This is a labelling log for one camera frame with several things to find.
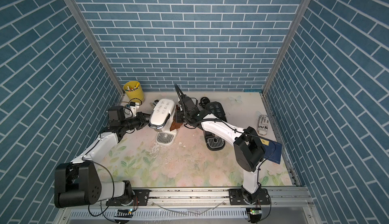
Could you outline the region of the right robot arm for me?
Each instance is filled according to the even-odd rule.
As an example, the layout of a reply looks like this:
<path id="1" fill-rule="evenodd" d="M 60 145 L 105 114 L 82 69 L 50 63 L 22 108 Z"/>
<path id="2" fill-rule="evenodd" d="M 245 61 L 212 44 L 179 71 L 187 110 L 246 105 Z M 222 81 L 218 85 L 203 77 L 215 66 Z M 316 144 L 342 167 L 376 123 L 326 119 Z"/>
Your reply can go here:
<path id="1" fill-rule="evenodd" d="M 175 113 L 178 123 L 186 122 L 189 126 L 209 132 L 234 147 L 236 161 L 244 170 L 241 186 L 243 198 L 248 204 L 258 202 L 260 194 L 264 192 L 259 182 L 259 171 L 265 161 L 266 149 L 256 130 L 227 123 L 223 110 L 213 114 L 209 110 L 185 110 L 177 106 Z"/>

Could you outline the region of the white coffee machine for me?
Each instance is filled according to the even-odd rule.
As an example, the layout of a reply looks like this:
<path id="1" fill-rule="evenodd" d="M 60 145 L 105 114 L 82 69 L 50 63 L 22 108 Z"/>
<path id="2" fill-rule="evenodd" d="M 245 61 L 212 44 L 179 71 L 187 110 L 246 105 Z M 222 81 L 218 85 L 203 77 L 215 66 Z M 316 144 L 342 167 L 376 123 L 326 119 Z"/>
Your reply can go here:
<path id="1" fill-rule="evenodd" d="M 156 142 L 168 147 L 176 139 L 178 130 L 170 129 L 175 116 L 175 102 L 168 98 L 159 100 L 149 118 L 149 127 L 157 132 Z"/>

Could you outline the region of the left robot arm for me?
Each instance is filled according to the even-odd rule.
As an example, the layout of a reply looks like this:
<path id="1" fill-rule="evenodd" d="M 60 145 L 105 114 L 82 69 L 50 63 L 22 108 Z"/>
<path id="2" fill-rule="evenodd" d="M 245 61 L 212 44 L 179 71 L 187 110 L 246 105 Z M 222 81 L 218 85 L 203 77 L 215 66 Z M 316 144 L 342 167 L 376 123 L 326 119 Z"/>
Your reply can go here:
<path id="1" fill-rule="evenodd" d="M 57 208 L 93 205 L 106 201 L 107 206 L 128 206 L 135 203 L 135 193 L 128 180 L 103 182 L 97 167 L 103 168 L 102 160 L 127 133 L 143 129 L 149 122 L 150 114 L 137 112 L 127 117 L 124 106 L 114 106 L 107 110 L 108 126 L 97 139 L 69 163 L 62 163 L 55 169 L 54 203 Z"/>

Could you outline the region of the brown cloth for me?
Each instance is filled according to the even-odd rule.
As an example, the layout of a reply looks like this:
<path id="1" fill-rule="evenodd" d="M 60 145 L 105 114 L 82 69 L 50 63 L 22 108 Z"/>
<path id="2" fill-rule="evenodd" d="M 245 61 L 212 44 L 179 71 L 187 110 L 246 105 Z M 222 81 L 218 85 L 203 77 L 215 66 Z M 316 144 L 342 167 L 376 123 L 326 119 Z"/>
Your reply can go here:
<path id="1" fill-rule="evenodd" d="M 173 131 L 173 130 L 176 130 L 176 129 L 179 129 L 181 127 L 182 123 L 178 123 L 177 122 L 177 113 L 174 114 L 174 117 L 173 117 L 173 122 L 170 126 L 170 131 Z"/>

